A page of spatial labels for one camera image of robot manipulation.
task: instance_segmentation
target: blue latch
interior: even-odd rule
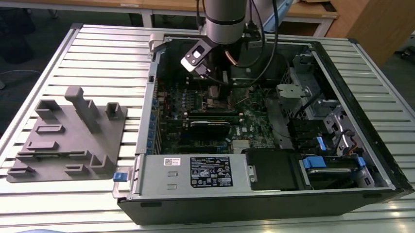
[[[324,141],[323,141],[323,138],[322,138],[322,137],[318,137],[318,142],[319,142],[319,145],[320,145],[322,150],[327,150],[327,147],[326,147],[326,145],[324,145]]]
[[[303,159],[304,168],[327,167],[322,156],[308,156]]]
[[[358,157],[356,160],[358,160],[358,164],[359,164],[361,168],[365,168],[366,167],[366,162],[365,162],[363,157]]]
[[[112,177],[114,182],[127,182],[128,173],[126,172],[115,172],[115,176]]]

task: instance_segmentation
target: metal slotted table surface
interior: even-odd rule
[[[128,107],[118,166],[131,166],[148,76],[151,33],[196,31],[83,25],[71,29],[0,140],[0,232],[50,229],[63,232],[411,232],[415,194],[369,205],[343,216],[198,225],[138,226],[112,197],[112,180],[8,183],[6,175],[36,121],[39,100],[64,99],[66,88],[83,86],[96,105]],[[358,44],[347,39],[318,40],[409,178],[415,183],[415,113]],[[122,183],[119,189],[127,190]]]

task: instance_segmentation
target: sticker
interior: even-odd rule
[[[180,158],[164,158],[164,166],[180,166]]]
[[[132,6],[132,7],[139,7],[138,4],[126,4],[126,3],[122,3],[120,6]]]
[[[230,157],[190,158],[190,177],[194,188],[234,186]]]
[[[322,15],[323,18],[336,18],[338,16]]]

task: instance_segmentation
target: power supply label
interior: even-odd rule
[[[230,157],[190,158],[190,175],[194,188],[234,186]]]

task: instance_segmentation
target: motherboard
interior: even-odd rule
[[[275,148],[264,101],[271,89],[236,88],[224,100],[210,91],[159,88],[162,154],[227,154]]]

